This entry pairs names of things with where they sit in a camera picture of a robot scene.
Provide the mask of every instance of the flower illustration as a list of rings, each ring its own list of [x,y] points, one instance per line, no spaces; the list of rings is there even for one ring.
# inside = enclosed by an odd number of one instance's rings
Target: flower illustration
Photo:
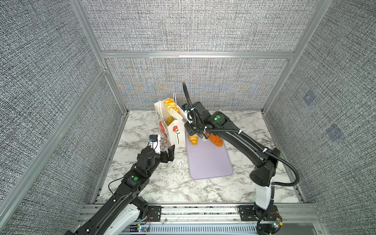
[[[178,132],[179,129],[177,128],[177,126],[174,126],[174,128],[172,129],[172,131],[176,133],[177,144],[179,144],[179,134],[180,134],[180,132]]]
[[[163,124],[161,121],[159,121],[159,126],[161,127],[161,132],[164,134],[165,133],[165,129],[163,127]]]
[[[161,134],[163,134],[166,137],[166,139],[167,139],[168,136],[166,134],[166,131],[165,131],[164,126],[163,126],[163,124],[162,124],[161,121],[159,121],[159,129],[161,130]]]

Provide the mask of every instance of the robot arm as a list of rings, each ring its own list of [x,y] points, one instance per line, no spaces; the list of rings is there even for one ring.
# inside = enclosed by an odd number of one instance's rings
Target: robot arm
[[[192,103],[184,82],[183,89],[188,102],[188,104],[182,106],[182,109],[185,110],[185,117],[188,120],[188,122],[185,123],[185,129],[188,134],[191,136],[198,134],[201,138],[206,138],[206,135],[204,134],[205,132],[213,133],[231,143],[252,161],[255,165],[255,169],[251,172],[250,178],[256,184],[256,201],[253,207],[253,212],[258,218],[256,226],[257,232],[261,234],[259,227],[266,232],[274,232],[260,226],[260,222],[265,216],[274,216],[273,214],[270,214],[270,209],[273,206],[274,199],[274,185],[296,185],[299,182],[297,171],[287,161],[279,158],[280,151],[277,148],[271,150],[270,148],[258,143],[239,129],[230,118],[222,112],[210,114],[201,102]],[[296,179],[293,183],[273,181],[278,161],[284,163],[294,172]]]
[[[149,183],[149,178],[159,163],[174,160],[175,145],[169,147],[168,152],[156,153],[159,139],[157,135],[150,135],[151,146],[137,155],[137,162],[124,175],[112,197],[77,231],[67,231],[65,235],[102,235],[105,232],[117,234],[117,231],[121,232],[137,218],[145,218],[147,202],[138,197],[138,194]]]

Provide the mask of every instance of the bread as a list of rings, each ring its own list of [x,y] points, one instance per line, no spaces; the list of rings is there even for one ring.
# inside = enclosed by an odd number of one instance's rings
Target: bread
[[[196,145],[197,141],[199,140],[199,136],[197,134],[194,134],[193,136],[188,136],[189,141],[193,144]]]
[[[180,114],[179,109],[176,107],[176,104],[172,98],[166,99],[165,100],[165,107],[168,112],[170,112],[170,109],[173,108],[177,113]]]
[[[170,125],[174,121],[174,118],[172,116],[169,116],[166,122],[166,125]]]
[[[223,141],[222,141],[222,138],[221,138],[221,137],[216,136],[216,135],[213,134],[213,133],[209,134],[209,133],[207,133],[207,132],[205,133],[205,135],[209,137],[209,140],[210,140],[211,142],[213,142],[213,144],[217,145],[218,147],[222,147],[222,145],[223,145]]]

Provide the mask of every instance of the mounting plate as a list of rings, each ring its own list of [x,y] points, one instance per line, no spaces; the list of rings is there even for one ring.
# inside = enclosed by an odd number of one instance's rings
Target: mounting plate
[[[151,214],[149,219],[151,222],[159,222],[161,220],[161,206],[148,206],[147,214]]]
[[[238,206],[237,210],[242,221],[257,221],[258,218],[255,217],[253,212],[253,206]],[[278,212],[278,209],[273,205],[269,211],[269,216],[265,217],[265,221],[275,221],[277,216],[273,215],[272,212]]]

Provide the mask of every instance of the aluminum frame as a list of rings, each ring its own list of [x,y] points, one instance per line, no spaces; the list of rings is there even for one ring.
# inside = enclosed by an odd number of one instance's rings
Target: aluminum frame
[[[283,69],[281,75],[279,76],[277,82],[275,83],[274,87],[270,91],[268,98],[265,101],[264,107],[262,108],[264,113],[268,112],[271,104],[277,97],[279,91],[281,90],[282,86],[284,85],[285,81],[287,80],[288,76],[293,70],[296,62],[299,60],[300,55],[303,53],[305,47],[308,44],[308,41],[311,39],[312,35],[314,34],[316,28],[318,27],[320,21],[324,17],[331,3],[332,0],[321,0],[318,4],[311,20],[309,21],[303,35],[301,36],[295,48],[294,57],[286,63],[285,68]]]
[[[116,84],[116,81],[114,80],[114,77],[112,76],[111,72],[109,71],[108,66],[106,66],[105,60],[100,56],[101,49],[100,49],[98,40],[95,36],[95,33],[93,31],[93,28],[91,27],[91,24],[89,23],[88,16],[86,15],[84,7],[83,7],[80,0],[70,0],[70,3],[71,3],[73,10],[76,13],[76,16],[77,16],[78,21],[80,22],[80,24],[82,26],[82,29],[85,32],[87,39],[89,40],[89,43],[91,45],[91,48],[93,49],[95,57],[98,60],[98,63],[101,66],[106,67],[106,69],[107,69],[108,73],[106,74],[106,78],[107,78],[108,84],[110,85],[112,93],[113,93],[121,111],[123,112],[123,114],[125,114],[128,110],[127,105],[126,105],[126,103],[123,99],[123,96],[120,92],[118,85]]]
[[[120,137],[121,137],[121,134],[123,133],[124,126],[125,126],[125,123],[127,122],[128,116],[129,116],[129,111],[127,111],[121,117],[121,122],[120,122],[119,128],[118,128],[118,130],[116,132],[115,139],[114,139],[114,141],[112,143],[111,150],[108,153],[108,157],[107,157],[105,166],[103,167],[102,174],[100,175],[100,178],[99,178],[98,184],[96,186],[96,189],[94,191],[93,197],[91,198],[90,203],[92,203],[92,204],[95,203],[95,201],[96,201],[96,199],[98,197],[98,194],[100,192],[100,189],[101,189],[101,187],[103,187],[103,184],[104,184],[104,182],[106,180],[108,170],[110,169],[112,159],[114,158],[114,154],[115,154],[117,146],[119,144]]]
[[[102,51],[102,58],[257,58],[292,59],[294,52],[152,52],[152,51]]]
[[[241,221],[237,207],[253,203],[150,203],[150,206],[162,206],[161,221],[152,224],[247,224]],[[323,219],[313,203],[276,203],[283,223],[323,224]],[[81,211],[76,228],[88,221],[101,204],[85,205]]]
[[[271,125],[269,123],[269,119],[266,117],[266,115],[264,113],[261,113],[261,115],[262,115],[262,117],[263,117],[263,119],[265,121],[266,127],[269,130],[270,136],[271,136],[271,138],[274,141],[274,144],[276,145],[277,149],[281,152],[280,157],[282,159],[284,159],[284,160],[287,161],[287,158],[286,158],[286,155],[285,155],[285,153],[283,151],[283,148],[282,148],[281,144],[279,143],[279,141],[277,139],[277,136],[274,133],[274,130],[273,130],[273,128],[271,127]],[[285,169],[286,169],[286,172],[287,172],[287,175],[288,175],[290,181],[293,182],[295,180],[295,176],[294,176],[293,171],[290,168],[288,168],[288,167],[285,167]],[[304,194],[302,193],[302,190],[301,190],[299,184],[296,185],[296,188],[298,190],[299,196],[302,198],[303,202],[305,203],[307,200],[306,200]]]
[[[40,172],[50,159],[53,152],[58,147],[60,141],[63,139],[69,127],[81,112],[83,106],[86,104],[100,80],[103,78],[106,69],[100,68],[90,83],[82,91],[74,105],[69,109],[62,121],[56,127],[55,131],[51,134],[48,140],[44,143],[34,160],[29,167],[25,170],[22,176],[18,179],[17,183],[13,186],[11,191],[5,197],[0,205],[0,232],[4,229],[7,222],[13,215],[14,211],[18,208],[19,204],[29,191]]]

